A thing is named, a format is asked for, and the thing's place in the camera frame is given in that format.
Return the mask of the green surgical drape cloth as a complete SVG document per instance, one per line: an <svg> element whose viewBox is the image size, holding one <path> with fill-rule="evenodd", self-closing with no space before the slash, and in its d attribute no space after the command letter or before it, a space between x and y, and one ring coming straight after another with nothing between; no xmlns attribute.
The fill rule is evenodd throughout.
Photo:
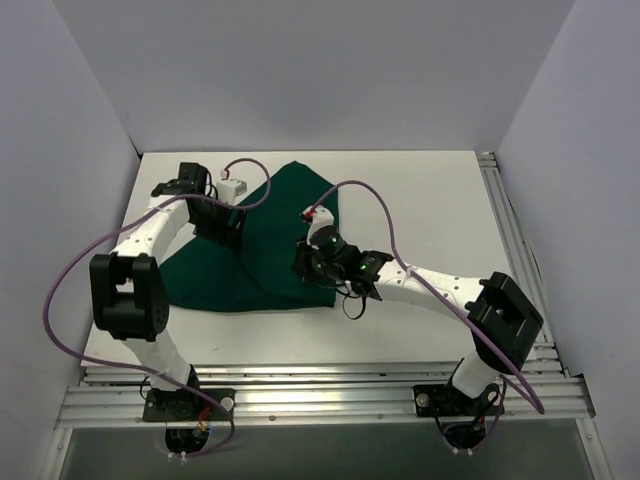
<svg viewBox="0 0 640 480"><path fill-rule="evenodd" d="M195 237L166 258L160 273L173 306L218 313L330 308L336 294L300 280L292 265L306 235L300 214L332 184L299 162L271 176L266 201L247 212L241 248Z"/></svg>

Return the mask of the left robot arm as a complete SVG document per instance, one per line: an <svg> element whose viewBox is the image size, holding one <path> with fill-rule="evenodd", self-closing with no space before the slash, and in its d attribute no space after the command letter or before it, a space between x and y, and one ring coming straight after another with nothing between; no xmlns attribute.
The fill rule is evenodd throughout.
<svg viewBox="0 0 640 480"><path fill-rule="evenodd" d="M198 163L183 162L178 175L152 190L151 215L126 234L110 253L95 255L89 265L94 323L126 346L143 367L162 377L151 381L155 401L179 419L194 417L202 405L192 366L179 354L166 326L169 295L158 261L186 225L194 234L218 245L237 248L247 213L231 207L247 193L247 184L228 172L214 185L210 172Z"/></svg>

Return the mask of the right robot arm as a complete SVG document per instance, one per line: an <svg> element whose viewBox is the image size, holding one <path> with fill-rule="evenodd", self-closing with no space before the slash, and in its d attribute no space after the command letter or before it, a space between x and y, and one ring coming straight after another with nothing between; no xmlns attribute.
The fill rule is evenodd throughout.
<svg viewBox="0 0 640 480"><path fill-rule="evenodd" d="M333 288L363 303L388 301L437 311L468 326L474 351L460 361L444 388L455 412L475 406L501 374L522 369L544 324L515 280L502 272L487 279L403 266L380 251L361 251L333 226L296 241L292 266L304 282Z"/></svg>

